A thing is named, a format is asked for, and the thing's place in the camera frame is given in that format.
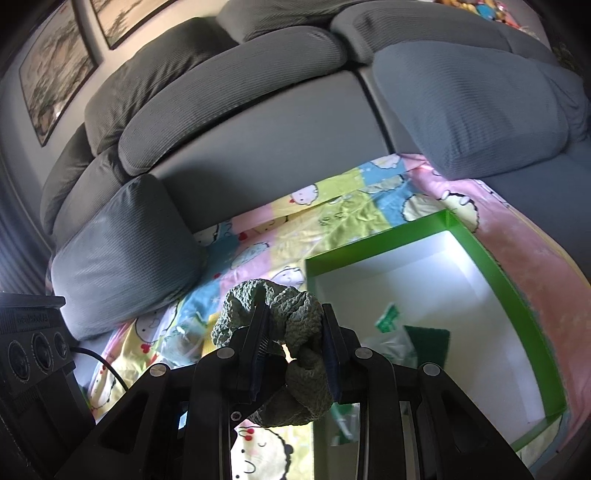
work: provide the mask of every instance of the black device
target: black device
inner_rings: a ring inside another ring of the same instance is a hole
[[[257,293],[250,326],[238,329],[229,346],[196,365],[175,370],[153,365],[68,458],[60,457],[55,478],[229,480],[235,427],[285,383],[286,360],[267,352],[270,312],[264,298],[264,292]],[[413,419],[417,478],[532,479],[502,436],[439,366],[392,365],[361,347],[354,331],[340,327],[329,304],[323,309],[330,392],[339,403],[361,404],[357,480],[406,479],[401,401],[407,402]],[[72,393],[64,386],[55,388],[56,395]],[[186,426],[179,430],[185,412]],[[30,428],[20,425],[28,433]]]
[[[65,303],[0,293],[0,478],[52,478],[95,426],[73,375]]]

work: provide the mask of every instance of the crumpled fabric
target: crumpled fabric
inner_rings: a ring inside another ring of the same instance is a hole
[[[283,355],[284,343],[294,360],[288,364],[285,386],[250,420],[263,427],[305,425],[321,418],[333,403],[321,352],[323,311],[311,293],[269,280],[242,282],[226,294],[212,341],[218,348],[226,346],[236,329],[249,325],[259,286],[271,311],[268,351]]]

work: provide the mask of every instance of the window curtain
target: window curtain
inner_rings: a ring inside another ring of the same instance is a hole
[[[0,157],[0,291],[45,295],[50,256]]]

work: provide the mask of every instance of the gray pillow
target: gray pillow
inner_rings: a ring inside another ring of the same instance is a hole
[[[121,164],[132,177],[146,173],[240,107],[329,74],[346,59],[334,35],[315,27],[284,28],[220,53],[168,85],[129,122],[119,141]]]
[[[553,158],[569,128],[542,64],[512,53],[440,41],[376,53],[376,83],[433,166],[451,180]]]
[[[238,43],[296,25],[325,27],[343,8],[365,0],[228,0],[217,22]]]
[[[47,235],[53,233],[53,224],[61,204],[94,159],[86,138],[86,128],[82,124],[74,132],[53,165],[41,192],[39,218]]]
[[[128,179],[119,163],[116,145],[96,157],[82,172],[56,215],[53,226],[56,249],[77,234]]]
[[[143,175],[56,255],[51,277],[67,327],[86,339],[179,298],[203,261],[164,186]]]
[[[143,46],[86,105],[86,130],[94,155],[115,145],[133,116],[160,90],[234,45],[214,21],[191,18]]]
[[[365,2],[339,13],[330,30],[348,44],[352,60],[367,65],[375,52],[403,41],[448,41],[510,51],[494,22],[460,8],[426,2]]]

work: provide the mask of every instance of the screw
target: screw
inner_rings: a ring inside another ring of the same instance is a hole
[[[166,373],[166,365],[156,364],[150,368],[150,375],[153,377],[162,377]]]
[[[372,356],[373,354],[374,354],[374,353],[373,353],[373,352],[372,352],[372,351],[371,351],[369,348],[366,348],[366,347],[364,347],[364,346],[363,346],[363,347],[360,347],[360,348],[358,348],[358,349],[355,351],[355,356],[356,356],[357,358],[362,358],[362,359],[364,359],[364,360],[367,360],[368,358],[371,358],[371,356]]]
[[[232,358],[234,356],[234,349],[224,346],[217,351],[218,358]]]
[[[423,371],[429,375],[429,377],[436,377],[441,372],[441,369],[435,364],[423,365]]]

